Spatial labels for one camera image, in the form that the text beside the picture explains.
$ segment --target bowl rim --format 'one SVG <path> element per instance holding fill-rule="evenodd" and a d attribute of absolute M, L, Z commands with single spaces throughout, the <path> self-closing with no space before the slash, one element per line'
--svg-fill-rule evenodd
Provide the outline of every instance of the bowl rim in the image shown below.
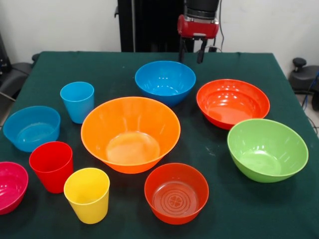
<path fill-rule="evenodd" d="M 49 106 L 30 106 L 30 107 L 26 107 L 26 108 L 23 108 L 23 109 L 20 109 L 20 110 L 14 112 L 12 115 L 10 115 L 10 116 L 5 120 L 4 125 L 3 125 L 3 134 L 5 135 L 5 137 L 6 137 L 7 139 L 9 139 L 11 142 L 16 143 L 16 139 L 10 137 L 10 136 L 8 135 L 8 133 L 7 133 L 7 122 L 10 121 L 10 119 L 12 119 L 12 117 L 16 117 L 16 116 L 17 116 L 18 114 L 20 114 L 22 111 L 26 111 L 26 110 L 34 109 L 34 108 L 43 108 L 43 109 L 47 109 L 47 110 L 53 112 L 53 113 L 57 116 L 57 119 L 58 119 L 57 124 L 56 124 L 56 126 L 55 126 L 55 128 L 54 128 L 53 131 L 56 131 L 56 130 L 58 130 L 58 129 L 60 128 L 61 116 L 60 116 L 60 114 L 59 114 L 59 112 L 58 112 L 57 110 L 55 110 L 54 108 L 49 107 Z M 46 139 L 46 138 L 48 138 L 50 135 L 52 135 L 52 133 L 49 134 L 49 135 L 47 135 L 47 136 L 45 136 L 45 137 L 43 137 L 42 139 Z"/>
<path fill-rule="evenodd" d="M 81 83 L 81 84 L 84 83 L 85 85 L 88 85 L 88 86 L 90 86 L 90 87 L 92 88 L 92 93 L 91 93 L 88 97 L 86 97 L 86 98 L 84 98 L 84 99 L 81 99 L 81 100 L 79 100 L 79 101 L 71 101 L 71 100 L 68 100 L 68 99 L 66 99 L 65 97 L 62 96 L 62 91 L 63 91 L 64 88 L 66 88 L 66 87 L 68 87 L 68 86 L 70 86 L 70 85 L 79 84 L 79 83 Z M 88 82 L 85 82 L 85 81 L 75 81 L 75 82 L 71 82 L 71 83 L 69 83 L 69 84 L 66 84 L 65 86 L 62 87 L 62 89 L 60 90 L 60 97 L 61 97 L 62 100 L 64 100 L 64 101 L 74 102 L 74 103 L 75 103 L 75 102 L 81 102 L 81 101 L 87 100 L 88 98 L 92 97 L 92 95 L 94 94 L 94 92 L 95 92 L 95 89 L 94 89 L 94 87 L 92 86 L 92 84 L 90 84 L 90 83 L 88 83 Z"/>
<path fill-rule="evenodd" d="M 193 77 L 192 77 L 193 83 L 191 84 L 191 86 L 188 87 L 186 90 L 179 92 L 179 93 L 176 94 L 176 95 L 154 94 L 154 93 L 152 93 L 152 92 L 150 92 L 150 91 L 144 89 L 144 88 L 138 83 L 137 74 L 138 74 L 144 67 L 146 67 L 146 66 L 148 66 L 148 65 L 151 65 L 151 64 L 157 64 L 157 63 L 160 63 L 160 62 L 173 63 L 173 64 L 177 64 L 177 65 L 182 65 L 183 67 L 188 68 L 188 69 L 191 71 L 192 76 L 193 76 Z M 190 67 L 186 66 L 185 64 L 182 64 L 182 63 L 177 62 L 177 61 L 153 61 L 153 62 L 149 62 L 149 63 L 147 63 L 147 64 L 141 66 L 141 67 L 137 70 L 137 72 L 135 73 L 134 79 L 135 79 L 136 85 L 137 85 L 141 90 L 147 92 L 147 93 L 150 94 L 150 95 L 153 95 L 153 96 L 162 96 L 162 97 L 172 97 L 172 96 L 178 96 L 178 95 L 184 94 L 184 93 L 190 91 L 190 90 L 194 87 L 194 85 L 195 85 L 195 83 L 196 83 L 196 75 L 195 75 L 194 71 L 193 71 Z"/>
<path fill-rule="evenodd" d="M 199 90 L 198 90 L 198 92 L 197 92 L 197 94 L 196 94 L 196 102 L 197 102 L 198 107 L 200 108 L 200 110 L 201 110 L 204 114 L 206 114 L 208 117 L 210 117 L 211 119 L 213 119 L 213 120 L 215 120 L 215 121 L 217 121 L 217 122 L 221 122 L 221 123 L 224 123 L 224 124 L 227 124 L 227 125 L 235 125 L 235 124 L 231 124 L 231 123 L 226 123 L 226 122 L 220 121 L 220 120 L 218 120 L 218 119 L 216 119 L 216 118 L 210 116 L 210 115 L 207 113 L 207 110 L 206 110 L 206 109 L 203 109 L 203 108 L 201 107 L 201 105 L 199 104 L 199 94 L 200 94 L 200 92 L 203 90 L 203 88 L 204 88 L 205 86 L 210 85 L 210 84 L 213 84 L 213 83 L 215 83 L 215 82 L 226 82 L 226 81 L 238 82 L 238 83 L 240 82 L 240 83 L 245 84 L 245 85 L 247 85 L 247 86 L 250 86 L 250 87 L 254 88 L 255 90 L 257 90 L 258 92 L 260 92 L 260 93 L 265 97 L 265 99 L 267 100 L 267 105 L 268 105 L 268 107 L 267 107 L 267 110 L 265 111 L 265 113 L 264 113 L 261 117 L 258 117 L 258 119 L 263 119 L 264 117 L 267 116 L 267 114 L 269 113 L 269 110 L 270 110 L 270 101 L 269 101 L 268 96 L 265 94 L 265 92 L 263 92 L 263 91 L 262 91 L 260 88 L 258 88 L 257 86 L 255 86 L 255 85 L 253 85 L 253 84 L 250 84 L 250 83 L 248 83 L 248 82 L 246 82 L 246 81 L 235 80 L 235 79 L 228 79 L 228 78 L 225 78 L 225 79 L 217 79 L 217 80 L 213 80 L 213 81 L 207 82 L 206 84 L 204 84 L 203 86 L 201 86 L 201 87 L 199 88 Z"/>
<path fill-rule="evenodd" d="M 70 198 L 69 198 L 69 197 L 67 196 L 67 194 L 65 193 L 66 183 L 67 183 L 67 182 L 70 180 L 70 178 L 71 178 L 72 176 L 74 176 L 75 174 L 79 174 L 79 173 L 81 173 L 82 171 L 86 171 L 86 170 L 101 171 L 103 174 L 105 174 L 105 175 L 106 175 L 106 178 L 107 178 L 107 182 L 108 182 L 108 187 L 107 187 L 105 193 L 104 193 L 101 197 L 99 197 L 98 199 L 96 199 L 96 200 L 93 201 L 93 202 L 90 202 L 90 203 L 76 203 L 76 202 L 73 202 L 72 200 L 70 200 Z M 87 206 L 87 205 L 92 205 L 92 204 L 94 204 L 94 203 L 100 201 L 102 198 L 104 198 L 105 195 L 107 195 L 108 192 L 110 191 L 110 185 L 111 185 L 110 178 L 109 178 L 109 176 L 107 175 L 107 173 L 104 172 L 102 169 L 93 168 L 93 167 L 82 168 L 82 169 L 79 169 L 79 170 L 73 172 L 73 173 L 68 177 L 68 179 L 65 181 L 64 186 L 63 186 L 63 194 L 64 194 L 65 198 L 66 198 L 69 202 L 71 202 L 71 203 L 73 203 L 73 204 L 75 204 L 75 205 L 79 205 L 79 206 Z"/>
<path fill-rule="evenodd" d="M 148 200 L 148 198 L 147 198 L 147 196 L 146 196 L 146 184 L 148 183 L 148 181 L 149 181 L 149 179 L 150 179 L 150 176 L 151 176 L 157 169 L 159 169 L 159 168 L 161 168 L 161 167 L 167 167 L 167 166 L 170 166 L 170 165 L 183 165 L 183 166 L 186 166 L 186 167 L 188 167 L 189 169 L 191 169 L 191 170 L 193 170 L 193 171 L 196 171 L 196 173 L 198 173 L 198 174 L 204 179 L 204 181 L 205 181 L 205 187 L 206 187 L 206 189 L 207 189 L 207 196 L 206 196 L 206 198 L 205 198 L 205 201 L 204 201 L 204 203 L 203 203 L 203 205 L 202 205 L 201 207 L 199 207 L 194 213 L 192 213 L 192 214 L 190 214 L 190 215 L 181 216 L 181 217 L 173 217 L 173 216 L 169 216 L 169 215 L 167 215 L 167 214 L 160 213 L 160 212 L 151 204 L 151 202 Z M 146 178 L 145 183 L 144 183 L 144 196 L 145 196 L 145 198 L 146 198 L 146 201 L 147 201 L 148 205 L 149 205 L 154 211 L 156 211 L 157 213 L 159 213 L 159 214 L 161 214 L 161 215 L 165 215 L 166 217 L 170 217 L 170 218 L 183 219 L 183 218 L 188 218 L 188 217 L 191 217 L 191 216 L 194 216 L 194 215 L 198 214 L 198 213 L 205 207 L 205 205 L 206 205 L 207 202 L 208 202 L 208 198 L 209 198 L 209 185 L 208 185 L 208 182 L 207 182 L 206 178 L 204 177 L 204 175 L 203 175 L 200 171 L 198 171 L 196 168 L 194 168 L 194 167 L 192 167 L 192 166 L 190 166 L 190 165 L 188 165 L 188 164 L 185 164 L 185 163 L 166 163 L 166 164 L 163 164 L 163 165 L 161 165 L 161 166 L 155 168 L 155 169 L 148 175 L 148 177 Z"/>
<path fill-rule="evenodd" d="M 9 205 L 6 205 L 6 206 L 0 208 L 0 211 L 2 211 L 2 210 L 4 210 L 4 209 L 10 207 L 10 206 L 13 205 L 14 203 L 16 203 L 21 197 L 24 196 L 24 194 L 25 194 L 25 192 L 26 192 L 26 189 L 28 188 L 28 184 L 29 184 L 29 175 L 28 175 L 28 172 L 26 171 L 26 169 L 25 169 L 22 165 L 20 165 L 20 164 L 18 164 L 18 163 L 9 162 L 9 161 L 4 161 L 4 162 L 0 162 L 0 164 L 14 164 L 14 165 L 17 166 L 17 167 L 20 167 L 20 168 L 23 170 L 23 172 L 25 173 L 25 177 L 26 177 L 26 184 L 25 184 L 24 189 L 23 189 L 22 192 L 20 193 L 20 195 L 19 195 L 12 203 L 10 203 Z"/>
<path fill-rule="evenodd" d="M 102 159 L 101 157 L 97 157 L 95 154 L 93 154 L 91 152 L 91 150 L 87 147 L 86 143 L 84 142 L 83 140 L 83 126 L 85 125 L 85 122 L 87 120 L 87 118 L 98 108 L 102 107 L 104 104 L 108 104 L 109 102 L 113 102 L 113 101 L 121 101 L 123 99 L 143 99 L 143 100 L 147 100 L 147 101 L 152 101 L 152 102 L 156 102 L 157 104 L 161 104 L 163 107 L 165 107 L 166 109 L 168 109 L 174 116 L 174 118 L 176 119 L 176 122 L 178 123 L 178 136 L 176 137 L 176 141 L 174 142 L 174 144 L 172 144 L 172 147 L 167 150 L 166 153 L 162 153 L 161 155 L 159 155 L 158 157 L 156 157 L 155 159 L 153 160 L 150 160 L 150 161 L 147 161 L 146 163 L 139 163 L 139 164 L 117 164 L 117 163 L 114 163 L 114 162 L 109 162 L 108 160 L 105 160 L 105 159 Z M 179 122 L 179 119 L 177 117 L 177 115 L 175 114 L 175 112 L 170 108 L 168 107 L 167 105 L 163 104 L 162 102 L 159 102 L 157 100 L 154 100 L 154 99 L 151 99 L 151 98 L 147 98 L 147 97 L 139 97 L 139 96 L 127 96 L 127 97 L 120 97 L 120 98 L 115 98 L 115 99 L 112 99 L 112 100 L 109 100 L 109 101 L 106 101 L 102 104 L 100 104 L 99 106 L 97 106 L 96 108 L 94 108 L 87 116 L 86 118 L 84 119 L 83 123 L 82 123 L 82 126 L 81 126 L 81 141 L 84 145 L 84 147 L 86 148 L 86 150 L 94 157 L 96 157 L 97 159 L 101 160 L 102 162 L 105 162 L 105 163 L 108 163 L 108 164 L 111 164 L 111 165 L 116 165 L 116 166 L 141 166 L 141 165 L 145 165 L 145 164 L 149 164 L 149 163 L 152 163 L 152 162 L 155 162 L 155 161 L 158 161 L 160 159 L 162 159 L 165 155 L 167 155 L 169 152 L 172 151 L 172 149 L 176 146 L 179 138 L 180 138 L 180 122 Z"/>
<path fill-rule="evenodd" d="M 270 123 L 273 123 L 273 124 L 277 124 L 277 125 L 280 125 L 288 130 L 290 130 L 295 136 L 297 136 L 297 138 L 299 138 L 304 146 L 304 148 L 306 149 L 306 160 L 304 162 L 304 164 L 300 167 L 300 169 L 298 170 L 295 170 L 294 172 L 292 173 L 288 173 L 288 174 L 281 174 L 281 175 L 274 175 L 274 174 L 267 174 L 267 173 L 261 173 L 261 172 L 256 172 L 255 170 L 247 167 L 246 165 L 244 165 L 241 161 L 239 161 L 235 156 L 234 156 L 234 153 L 231 149 L 231 147 L 229 146 L 229 138 L 230 138 L 230 135 L 233 131 L 234 128 L 238 127 L 239 125 L 241 125 L 242 123 L 246 123 L 248 121 L 267 121 L 267 122 L 270 122 Z M 301 170 L 303 170 L 303 168 L 306 166 L 306 164 L 308 163 L 308 160 L 309 160 L 309 150 L 308 150 L 308 147 L 305 143 L 305 141 L 303 140 L 303 138 L 297 133 L 295 132 L 292 128 L 288 127 L 287 125 L 283 124 L 283 123 L 280 123 L 280 122 L 277 122 L 277 121 L 274 121 L 274 120 L 270 120 L 270 119 L 247 119 L 247 120 L 244 120 L 244 121 L 241 121 L 240 123 L 236 124 L 235 126 L 233 126 L 231 128 L 231 130 L 229 131 L 228 133 L 228 136 L 227 136 L 227 146 L 228 146 L 228 149 L 230 151 L 230 153 L 234 156 L 234 159 L 236 160 L 236 162 L 240 163 L 240 165 L 242 165 L 243 167 L 255 172 L 255 173 L 258 173 L 260 175 L 264 175 L 264 176 L 270 176 L 270 177 L 287 177 L 287 176 L 292 176 L 292 175 L 295 175 L 296 173 L 300 172 Z"/>

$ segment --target white wall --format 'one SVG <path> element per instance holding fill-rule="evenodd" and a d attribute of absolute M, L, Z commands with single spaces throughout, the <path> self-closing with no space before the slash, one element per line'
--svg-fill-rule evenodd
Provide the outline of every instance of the white wall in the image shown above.
<path fill-rule="evenodd" d="M 0 32 L 10 60 L 35 53 L 121 51 L 117 0 L 0 0 Z"/>
<path fill-rule="evenodd" d="M 0 31 L 12 62 L 30 61 L 42 50 L 120 51 L 116 5 L 117 0 L 0 0 Z M 273 52 L 285 74 L 296 56 L 319 64 L 318 11 L 319 0 L 223 0 L 223 50 Z"/>
<path fill-rule="evenodd" d="M 297 56 L 319 64 L 318 13 L 319 0 L 222 0 L 223 51 L 272 52 L 286 75 Z"/>

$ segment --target pink bowl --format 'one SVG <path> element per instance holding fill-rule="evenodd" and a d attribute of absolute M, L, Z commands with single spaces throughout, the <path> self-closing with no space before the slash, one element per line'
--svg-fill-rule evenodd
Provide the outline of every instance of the pink bowl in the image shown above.
<path fill-rule="evenodd" d="M 22 201 L 28 173 L 20 164 L 0 162 L 0 215 L 12 212 Z"/>

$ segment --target green bowl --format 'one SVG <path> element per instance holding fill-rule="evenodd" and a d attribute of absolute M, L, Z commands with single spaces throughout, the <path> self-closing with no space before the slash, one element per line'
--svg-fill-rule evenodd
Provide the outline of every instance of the green bowl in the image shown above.
<path fill-rule="evenodd" d="M 301 171 L 308 148 L 291 128 L 268 119 L 249 119 L 232 127 L 227 138 L 230 154 L 248 178 L 273 183 Z"/>

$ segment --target green tablecloth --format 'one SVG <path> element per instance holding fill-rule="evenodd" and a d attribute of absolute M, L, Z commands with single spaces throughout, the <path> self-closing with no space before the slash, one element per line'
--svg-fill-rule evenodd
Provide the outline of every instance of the green tablecloth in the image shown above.
<path fill-rule="evenodd" d="M 189 239 L 308 239 L 319 238 L 319 141 L 288 81 L 272 54 L 210 53 L 202 64 L 187 54 L 185 64 L 197 82 L 184 102 L 173 108 L 181 123 L 177 146 L 158 165 L 183 162 L 206 177 L 210 196 L 198 217 L 183 226 L 158 220 L 144 198 L 144 181 L 138 175 L 115 172 L 91 156 L 80 139 L 60 99 L 60 89 L 73 81 L 95 86 L 96 106 L 113 98 L 140 96 L 134 82 L 142 65 L 156 60 L 176 60 L 173 53 L 44 52 L 25 83 L 13 112 L 45 105 L 61 114 L 59 140 L 74 150 L 74 169 L 97 167 L 110 177 L 107 216 L 98 224 L 81 223 L 63 194 L 45 191 L 28 164 L 28 153 L 14 148 L 0 133 L 1 161 L 22 164 L 29 173 L 27 193 L 12 213 L 0 216 L 0 238 L 189 238 Z M 268 119 L 284 123 L 305 140 L 310 153 L 307 166 L 296 176 L 274 184 L 246 178 L 229 155 L 228 131 L 211 125 L 196 105 L 195 95 L 204 83 L 235 78 L 252 83 L 269 97 Z"/>

